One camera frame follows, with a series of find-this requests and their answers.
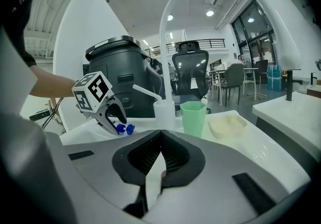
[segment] black sleeve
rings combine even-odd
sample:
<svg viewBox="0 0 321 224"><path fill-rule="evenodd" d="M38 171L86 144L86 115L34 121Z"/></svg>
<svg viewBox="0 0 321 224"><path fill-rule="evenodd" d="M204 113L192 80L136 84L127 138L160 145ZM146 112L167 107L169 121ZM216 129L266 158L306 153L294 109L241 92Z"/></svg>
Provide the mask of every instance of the black sleeve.
<svg viewBox="0 0 321 224"><path fill-rule="evenodd" d="M4 23L5 30L12 44L29 67L36 65L34 58L26 52L24 40L24 29L30 18L31 4L32 0L27 0L19 5Z"/></svg>

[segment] railing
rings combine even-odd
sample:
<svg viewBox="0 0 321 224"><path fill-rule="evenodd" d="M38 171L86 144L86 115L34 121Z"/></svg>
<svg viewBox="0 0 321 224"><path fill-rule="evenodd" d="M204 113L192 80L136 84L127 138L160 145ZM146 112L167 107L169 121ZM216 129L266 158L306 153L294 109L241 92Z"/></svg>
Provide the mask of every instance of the railing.
<svg viewBox="0 0 321 224"><path fill-rule="evenodd" d="M224 39L201 39L201 40L196 40L196 41L199 42L201 50L206 50L209 48L225 48ZM166 52L167 53L177 53L180 43L182 43L182 42L174 43L174 45L167 44L166 45ZM146 49L145 51L146 51L147 55L151 58L161 54L159 46Z"/></svg>

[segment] wire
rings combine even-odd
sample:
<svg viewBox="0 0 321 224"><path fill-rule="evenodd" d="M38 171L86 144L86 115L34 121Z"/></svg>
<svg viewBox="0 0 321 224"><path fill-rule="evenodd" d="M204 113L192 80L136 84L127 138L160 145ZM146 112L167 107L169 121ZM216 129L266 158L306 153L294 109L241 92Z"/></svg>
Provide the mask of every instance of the wire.
<svg viewBox="0 0 321 224"><path fill-rule="evenodd" d="M53 118L53 116L56 114L56 112L58 111L58 107L61 103L63 98L60 98L56 107L53 109L53 111L51 112L50 116L46 119L46 121L42 124L41 128L45 129L45 127L48 125L49 121Z"/></svg>

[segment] faucet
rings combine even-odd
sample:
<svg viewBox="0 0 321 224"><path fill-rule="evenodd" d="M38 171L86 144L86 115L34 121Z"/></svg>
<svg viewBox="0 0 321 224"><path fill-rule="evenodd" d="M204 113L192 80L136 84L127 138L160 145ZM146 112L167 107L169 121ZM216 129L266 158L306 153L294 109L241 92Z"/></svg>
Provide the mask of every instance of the faucet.
<svg viewBox="0 0 321 224"><path fill-rule="evenodd" d="M293 83L299 83L303 85L303 80L293 79L293 71L287 71L287 92L286 99L287 101L292 101L292 92L293 92Z"/></svg>

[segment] beige bowl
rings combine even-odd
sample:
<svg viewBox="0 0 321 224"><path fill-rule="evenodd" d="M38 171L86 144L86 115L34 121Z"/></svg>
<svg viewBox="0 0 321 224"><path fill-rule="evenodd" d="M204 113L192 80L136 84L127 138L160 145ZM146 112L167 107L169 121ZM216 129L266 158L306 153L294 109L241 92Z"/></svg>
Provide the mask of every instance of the beige bowl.
<svg viewBox="0 0 321 224"><path fill-rule="evenodd" d="M246 126L247 123L237 115L227 115L209 121L210 131L219 139L240 137Z"/></svg>

